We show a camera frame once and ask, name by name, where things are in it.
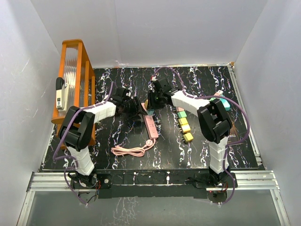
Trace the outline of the yellow plug adapter one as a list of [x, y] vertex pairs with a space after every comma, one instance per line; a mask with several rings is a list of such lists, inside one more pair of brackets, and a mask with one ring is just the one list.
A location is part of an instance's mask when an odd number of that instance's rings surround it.
[[178, 122], [179, 122], [180, 125], [186, 125], [186, 124], [188, 124], [188, 121], [187, 121], [186, 118], [179, 118]]

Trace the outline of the green plug adapter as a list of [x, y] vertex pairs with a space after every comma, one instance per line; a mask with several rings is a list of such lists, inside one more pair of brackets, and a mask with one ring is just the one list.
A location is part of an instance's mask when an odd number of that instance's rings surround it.
[[177, 112], [177, 115], [178, 115], [178, 118], [181, 119], [181, 118], [186, 118], [187, 117], [187, 114], [185, 111], [180, 111], [180, 112]]

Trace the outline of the yellow plug adapter three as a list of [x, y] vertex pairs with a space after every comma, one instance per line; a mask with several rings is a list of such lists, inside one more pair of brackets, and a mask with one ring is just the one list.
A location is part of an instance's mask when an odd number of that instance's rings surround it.
[[184, 133], [183, 134], [183, 136], [182, 136], [182, 140], [183, 140], [183, 142], [185, 142], [185, 143], [189, 143], [189, 142], [191, 142], [192, 140], [193, 140], [193, 135], [190, 133], [190, 132], [188, 132], [188, 133]]

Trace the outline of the pink power strip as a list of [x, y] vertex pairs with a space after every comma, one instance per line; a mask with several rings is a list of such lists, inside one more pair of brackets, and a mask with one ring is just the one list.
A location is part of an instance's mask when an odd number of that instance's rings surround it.
[[150, 139], [157, 139], [158, 138], [158, 132], [153, 120], [153, 117], [151, 115], [143, 115], [144, 123], [149, 135]]

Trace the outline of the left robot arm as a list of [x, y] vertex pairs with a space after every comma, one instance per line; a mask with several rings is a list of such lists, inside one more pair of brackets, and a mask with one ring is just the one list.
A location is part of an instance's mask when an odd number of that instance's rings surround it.
[[93, 173], [95, 166], [88, 148], [94, 124], [119, 113], [147, 115], [138, 97], [132, 96], [132, 92], [123, 87], [118, 87], [113, 95], [108, 94], [98, 104], [82, 108], [71, 106], [67, 111], [59, 137], [75, 163], [75, 176], [71, 176], [71, 179], [84, 187], [92, 188], [97, 183], [97, 176]]

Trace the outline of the teal triangular power strip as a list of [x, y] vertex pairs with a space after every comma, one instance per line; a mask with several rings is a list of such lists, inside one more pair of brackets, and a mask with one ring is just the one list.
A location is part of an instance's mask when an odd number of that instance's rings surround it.
[[230, 110], [230, 103], [226, 99], [224, 99], [224, 98], [217, 98], [217, 99], [222, 102], [226, 111]]

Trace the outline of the yellow plug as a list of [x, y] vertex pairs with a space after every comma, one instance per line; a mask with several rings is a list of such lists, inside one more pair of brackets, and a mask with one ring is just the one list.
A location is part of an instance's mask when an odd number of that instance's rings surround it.
[[144, 102], [144, 107], [145, 107], [146, 109], [148, 108], [148, 103], [149, 103], [148, 100], [146, 100], [146, 101]]

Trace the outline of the yellow plug adapter two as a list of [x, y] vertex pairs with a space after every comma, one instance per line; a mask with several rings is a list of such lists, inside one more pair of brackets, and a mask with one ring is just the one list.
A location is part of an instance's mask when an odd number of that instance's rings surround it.
[[191, 128], [189, 126], [189, 124], [183, 124], [181, 125], [181, 130], [182, 130], [182, 133], [189, 133], [191, 131]]

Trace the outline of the blue plug adapter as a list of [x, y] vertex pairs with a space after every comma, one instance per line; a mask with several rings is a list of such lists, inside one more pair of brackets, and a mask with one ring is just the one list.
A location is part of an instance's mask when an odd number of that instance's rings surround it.
[[147, 110], [148, 115], [153, 115], [154, 114], [154, 109], [149, 109]]

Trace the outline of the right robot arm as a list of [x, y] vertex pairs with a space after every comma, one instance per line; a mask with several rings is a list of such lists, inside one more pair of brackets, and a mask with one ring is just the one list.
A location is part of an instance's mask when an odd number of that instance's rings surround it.
[[219, 99], [212, 101], [186, 93], [171, 86], [167, 79], [153, 80], [152, 90], [148, 91], [148, 108], [160, 109], [166, 105], [180, 107], [198, 117], [201, 132], [209, 143], [209, 181], [216, 187], [227, 180], [229, 163], [226, 147], [232, 122]]

